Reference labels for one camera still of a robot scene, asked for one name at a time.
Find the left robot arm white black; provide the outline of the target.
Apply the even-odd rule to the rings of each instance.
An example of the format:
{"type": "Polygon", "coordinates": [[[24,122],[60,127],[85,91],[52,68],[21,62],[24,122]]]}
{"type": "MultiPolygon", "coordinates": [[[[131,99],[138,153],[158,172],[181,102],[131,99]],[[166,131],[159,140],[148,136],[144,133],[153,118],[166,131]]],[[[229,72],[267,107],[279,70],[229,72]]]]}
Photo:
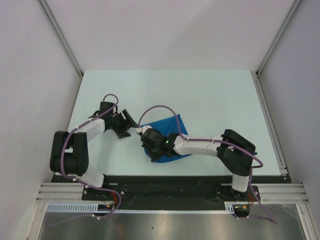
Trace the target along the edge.
{"type": "Polygon", "coordinates": [[[57,131],[54,134],[50,170],[93,186],[93,194],[98,199],[107,199],[111,188],[104,184],[104,174],[90,165],[88,143],[107,130],[112,130],[118,139],[130,137],[128,130],[137,126],[127,110],[118,112],[115,103],[102,101],[99,109],[85,123],[70,132],[57,131]]]}

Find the blue cloth napkin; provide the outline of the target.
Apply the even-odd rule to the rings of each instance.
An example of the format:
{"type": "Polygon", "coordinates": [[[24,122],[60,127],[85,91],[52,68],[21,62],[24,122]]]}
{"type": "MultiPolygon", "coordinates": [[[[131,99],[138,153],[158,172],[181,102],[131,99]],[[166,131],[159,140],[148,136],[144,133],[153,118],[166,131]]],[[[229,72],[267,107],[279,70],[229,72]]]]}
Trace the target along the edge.
{"type": "MultiPolygon", "coordinates": [[[[168,118],[165,118],[165,119],[161,119],[161,120],[158,120],[158,121],[154,121],[154,122],[150,122],[150,123],[144,124],[142,126],[145,126],[145,125],[151,126],[152,129],[158,130],[159,132],[161,132],[166,137],[169,134],[173,133],[173,134],[175,134],[175,139],[179,135],[179,130],[181,130],[181,133],[184,134],[184,135],[188,134],[188,132],[187,132],[187,130],[185,128],[185,125],[184,125],[184,123],[182,121],[182,118],[181,118],[181,116],[179,114],[176,117],[175,116],[168,117],[168,118]]],[[[145,148],[144,148],[144,152],[148,156],[147,150],[145,148]]],[[[180,155],[180,154],[175,153],[175,155],[172,156],[172,157],[163,156],[158,160],[158,162],[155,162],[155,163],[161,163],[161,164],[162,163],[169,163],[169,162],[172,162],[172,161],[176,161],[176,160],[185,158],[187,156],[188,156],[187,154],[180,155]]]]}

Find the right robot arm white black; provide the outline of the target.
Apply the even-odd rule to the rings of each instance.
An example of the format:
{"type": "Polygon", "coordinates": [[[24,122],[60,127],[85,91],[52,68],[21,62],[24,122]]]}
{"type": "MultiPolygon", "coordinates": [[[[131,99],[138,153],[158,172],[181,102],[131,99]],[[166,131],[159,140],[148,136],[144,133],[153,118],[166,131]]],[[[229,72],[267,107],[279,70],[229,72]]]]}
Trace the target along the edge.
{"type": "Polygon", "coordinates": [[[137,129],[142,147],[152,162],[162,157],[204,155],[220,159],[232,173],[230,194],[242,201],[249,194],[249,180],[256,146],[231,129],[215,137],[198,138],[180,133],[165,136],[160,131],[145,125],[137,129]]]}

